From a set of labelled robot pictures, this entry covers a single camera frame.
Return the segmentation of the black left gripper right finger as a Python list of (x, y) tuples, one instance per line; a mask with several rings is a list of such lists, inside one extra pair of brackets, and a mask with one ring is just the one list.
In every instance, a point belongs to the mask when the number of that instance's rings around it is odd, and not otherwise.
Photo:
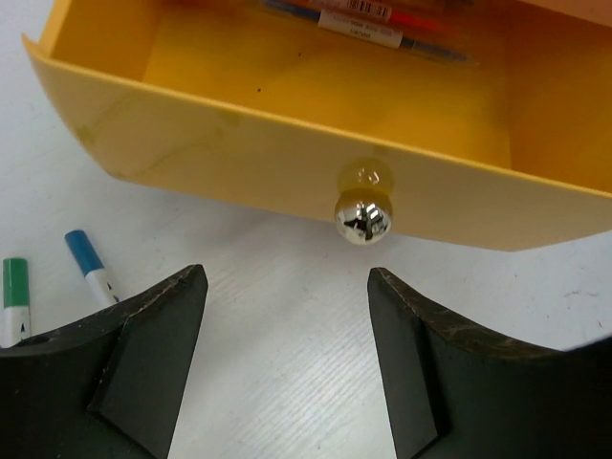
[(611, 341), (513, 339), (373, 269), (370, 319), (400, 458), (607, 458)]

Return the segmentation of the yellow drawer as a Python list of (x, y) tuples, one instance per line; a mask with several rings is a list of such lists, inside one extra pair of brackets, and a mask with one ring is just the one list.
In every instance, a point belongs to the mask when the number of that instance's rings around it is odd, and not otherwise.
[(25, 49), (56, 112), (124, 181), (500, 251), (611, 228), (611, 6), (474, 1), (467, 64), (257, 1), (57, 1)]

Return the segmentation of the green cap white marker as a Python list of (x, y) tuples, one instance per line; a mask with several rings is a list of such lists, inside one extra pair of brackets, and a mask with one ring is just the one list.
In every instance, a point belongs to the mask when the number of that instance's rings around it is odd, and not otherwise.
[(3, 260), (1, 346), (13, 347), (32, 335), (29, 265), (24, 258)]

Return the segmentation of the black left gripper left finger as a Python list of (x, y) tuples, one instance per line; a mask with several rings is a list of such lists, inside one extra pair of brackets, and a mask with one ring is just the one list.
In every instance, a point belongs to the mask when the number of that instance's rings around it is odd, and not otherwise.
[(1, 352), (4, 458), (165, 458), (208, 292), (189, 265)]

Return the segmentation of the blue cap white marker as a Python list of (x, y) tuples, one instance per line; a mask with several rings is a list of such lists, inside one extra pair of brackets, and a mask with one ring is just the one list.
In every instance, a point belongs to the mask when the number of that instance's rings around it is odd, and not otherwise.
[(119, 303), (118, 292), (85, 231), (69, 231), (64, 239), (97, 303), (103, 308)]

